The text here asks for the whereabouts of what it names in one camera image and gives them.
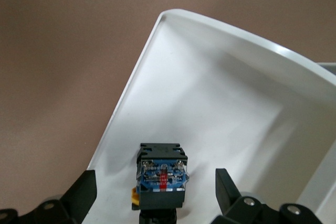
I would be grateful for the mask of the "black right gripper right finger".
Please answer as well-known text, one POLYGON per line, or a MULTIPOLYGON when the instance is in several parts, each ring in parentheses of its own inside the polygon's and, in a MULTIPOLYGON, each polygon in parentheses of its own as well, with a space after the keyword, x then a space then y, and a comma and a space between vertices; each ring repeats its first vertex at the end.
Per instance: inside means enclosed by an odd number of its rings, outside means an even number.
POLYGON ((303 205, 283 204, 274 210, 253 196, 242 196, 224 168, 215 171, 215 193, 222 214, 212 223, 321 223, 303 205))

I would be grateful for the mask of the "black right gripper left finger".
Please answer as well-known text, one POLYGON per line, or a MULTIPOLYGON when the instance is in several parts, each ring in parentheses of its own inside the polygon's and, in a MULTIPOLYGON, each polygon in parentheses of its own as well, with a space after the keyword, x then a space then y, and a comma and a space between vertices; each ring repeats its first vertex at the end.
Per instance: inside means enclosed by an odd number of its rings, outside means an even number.
POLYGON ((1 223, 82 223, 96 198, 96 173, 86 170, 59 199, 46 200, 27 214, 1 209, 1 223))

